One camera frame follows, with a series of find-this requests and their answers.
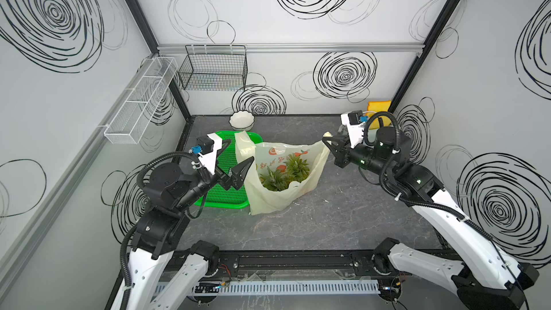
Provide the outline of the yellow plastic bag with oranges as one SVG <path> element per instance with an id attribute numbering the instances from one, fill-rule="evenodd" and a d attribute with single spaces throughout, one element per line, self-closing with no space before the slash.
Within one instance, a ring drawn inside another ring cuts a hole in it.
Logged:
<path id="1" fill-rule="evenodd" d="M 294 200 L 313 191 L 327 163 L 329 149 L 319 141 L 312 145 L 253 143 L 248 133 L 235 135 L 238 162 L 254 158 L 245 178 L 251 215 L 287 208 Z"/>

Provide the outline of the pineapple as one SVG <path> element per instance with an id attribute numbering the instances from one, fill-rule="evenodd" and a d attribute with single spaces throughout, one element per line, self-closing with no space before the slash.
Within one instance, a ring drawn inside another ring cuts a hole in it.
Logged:
<path id="1" fill-rule="evenodd" d="M 303 182 L 310 175 L 310 167 L 301 155 L 291 154 L 285 161 L 286 177 L 289 182 Z"/>
<path id="2" fill-rule="evenodd" d="M 260 174 L 259 179 L 264 188 L 272 192 L 281 192 L 288 189 L 289 181 L 285 173 L 280 170 L 267 168 L 265 173 Z"/>

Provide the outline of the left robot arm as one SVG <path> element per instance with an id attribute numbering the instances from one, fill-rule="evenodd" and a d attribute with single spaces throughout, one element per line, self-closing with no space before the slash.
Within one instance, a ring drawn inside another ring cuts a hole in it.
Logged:
<path id="1" fill-rule="evenodd" d="M 190 248 L 182 266 L 159 293 L 155 289 L 172 260 L 194 215 L 189 208 L 220 185 L 240 189 L 252 156 L 229 172 L 218 166 L 218 156 L 230 140 L 215 133 L 199 138 L 188 152 L 170 152 L 145 164 L 136 177 L 140 190 L 149 198 L 149 209 L 125 235 L 119 252 L 123 281 L 111 304 L 112 309 L 178 309 L 200 280 L 218 271 L 220 250 L 198 241 Z"/>

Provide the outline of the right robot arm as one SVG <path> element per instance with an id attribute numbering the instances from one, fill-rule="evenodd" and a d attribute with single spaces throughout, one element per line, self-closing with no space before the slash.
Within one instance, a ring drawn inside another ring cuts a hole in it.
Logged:
<path id="1" fill-rule="evenodd" d="M 374 249 L 370 265 L 381 276 L 413 274 L 441 286 L 468 309 L 528 307 L 525 291 L 539 273 L 499 248 L 453 200 L 443 182 L 410 160 L 411 139 L 387 111 L 341 115 L 336 136 L 322 141 L 340 168 L 349 164 L 378 176 L 378 185 L 394 201 L 426 219 L 458 255 L 458 259 L 424 253 L 393 238 Z"/>

